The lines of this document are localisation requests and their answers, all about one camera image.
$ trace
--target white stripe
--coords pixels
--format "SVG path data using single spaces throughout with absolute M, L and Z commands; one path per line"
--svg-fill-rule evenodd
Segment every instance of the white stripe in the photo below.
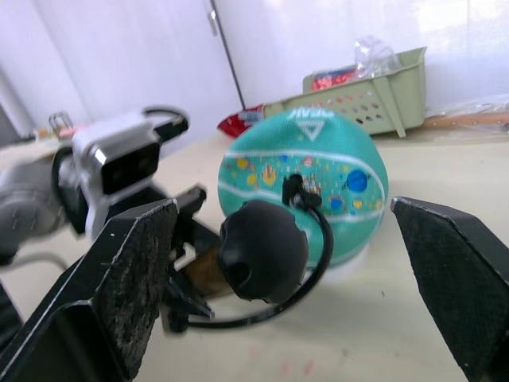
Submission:
M 371 211 L 371 212 L 366 212 L 366 213 L 363 213 L 360 215 L 338 215 L 338 216 L 328 217 L 327 221 L 329 223 L 337 223 L 339 221 L 347 221 L 347 222 L 355 223 L 358 221 L 365 221 L 365 220 L 373 219 L 375 217 L 378 217 L 381 214 L 382 214 L 382 211 Z
M 377 173 L 366 162 L 363 162 L 360 159 L 352 157 L 350 155 L 325 153 L 323 151 L 274 150 L 274 151 L 228 151 L 224 155 L 224 157 L 225 158 L 269 157 L 272 155 L 287 155 L 289 157 L 291 157 L 292 155 L 304 155 L 309 157 L 330 159 L 332 161 L 342 161 L 362 167 L 364 170 L 370 173 L 370 175 L 376 180 L 377 184 L 379 185 L 380 192 L 382 193 L 383 204 L 385 204 L 386 202 L 385 189 L 383 188 L 382 182 L 380 181 L 380 178 L 377 175 Z
M 242 191 L 241 189 L 237 189 L 237 188 L 233 187 L 232 185 L 224 183 L 223 181 L 218 181 L 217 186 L 220 189 L 224 189 L 225 191 L 228 191 L 229 193 L 233 193 L 233 194 L 237 195 L 238 197 L 266 197 L 267 199 L 273 199 L 275 201 L 282 200 L 281 195 L 272 193 L 271 191 L 265 191 L 263 189 L 259 189 L 256 191 Z
M 241 189 L 237 189 L 236 187 L 233 187 L 232 185 L 229 185 L 228 183 L 224 183 L 223 181 L 219 181 L 217 183 L 217 186 L 218 186 L 218 188 L 228 191 L 229 193 L 233 193 L 234 195 L 236 195 L 238 197 L 266 197 L 267 199 L 281 202 L 281 195 L 272 193 L 270 191 L 265 191 L 265 190 L 242 191 Z M 328 217 L 327 221 L 329 223 L 338 223 L 341 221 L 355 223 L 355 222 L 359 222 L 359 221 L 373 219 L 374 217 L 381 215 L 382 212 L 383 211 L 380 210 L 380 211 L 367 212 L 362 215 L 332 216 L 332 217 Z

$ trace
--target white wall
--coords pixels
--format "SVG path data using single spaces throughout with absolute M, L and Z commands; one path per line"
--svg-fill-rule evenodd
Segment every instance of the white wall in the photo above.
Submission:
M 18 135 L 25 135 L 35 127 L 28 111 L 21 103 L 2 70 L 0 70 L 0 107 L 6 113 L 6 117 Z
M 247 105 L 301 93 L 304 76 L 352 64 L 356 37 L 427 45 L 430 106 L 507 93 L 504 0 L 216 0 Z
M 186 0 L 3 0 L 0 65 L 37 123 L 62 109 L 88 122 L 167 104 L 190 115 L 183 146 L 240 109 L 205 10 Z
M 88 119 L 68 71 L 31 0 L 0 2 L 0 70 L 39 127 L 67 110 Z

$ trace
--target cable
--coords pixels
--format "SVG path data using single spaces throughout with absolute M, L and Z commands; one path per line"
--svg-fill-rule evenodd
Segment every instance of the cable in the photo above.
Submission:
M 313 217 L 320 224 L 322 235 L 324 237 L 324 247 L 321 251 L 320 261 L 318 262 L 314 272 L 292 295 L 292 297 L 289 298 L 288 301 L 245 318 L 219 322 L 190 322 L 188 326 L 191 328 L 202 329 L 233 329 L 242 326 L 254 325 L 276 317 L 277 315 L 283 313 L 285 310 L 288 310 L 299 301 L 301 301 L 318 284 L 325 271 L 327 271 L 328 264 L 332 258 L 332 249 L 334 248 L 334 235 L 332 233 L 331 226 L 329 225 L 327 219 L 325 219 L 325 216 L 320 211 L 318 211 L 317 207 L 314 206 L 309 206 L 307 211 L 313 215 Z
M 63 261 L 62 258 L 58 255 L 55 255 L 51 252 L 40 252 L 17 257 L 12 261 L 12 263 L 9 263 L 8 266 L 0 267 L 0 272 L 3 273 L 4 271 L 13 271 L 17 268 L 24 267 L 29 263 L 35 263 L 37 261 L 47 261 L 54 263 L 62 271 L 66 271 L 69 268 L 69 265 L 67 265 L 67 263 Z
M 165 106 L 150 106 L 143 109 L 142 114 L 150 117 L 157 114 L 174 115 L 176 118 L 156 126 L 153 130 L 163 142 L 168 142 L 189 129 L 189 117 L 179 109 Z

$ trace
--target black knob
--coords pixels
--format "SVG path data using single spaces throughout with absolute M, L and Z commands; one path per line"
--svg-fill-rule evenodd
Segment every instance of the black knob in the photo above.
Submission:
M 240 298 L 282 303 L 300 285 L 308 242 L 284 207 L 248 201 L 224 221 L 221 238 L 218 266 Z

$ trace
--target blue circle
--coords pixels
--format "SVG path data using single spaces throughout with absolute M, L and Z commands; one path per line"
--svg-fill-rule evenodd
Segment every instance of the blue circle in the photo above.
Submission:
M 347 187 L 354 193 L 362 193 L 367 188 L 367 175 L 361 170 L 353 170 L 347 176 Z
M 331 209 L 334 211 L 339 211 L 343 209 L 343 201 L 340 198 L 334 198 L 331 200 Z

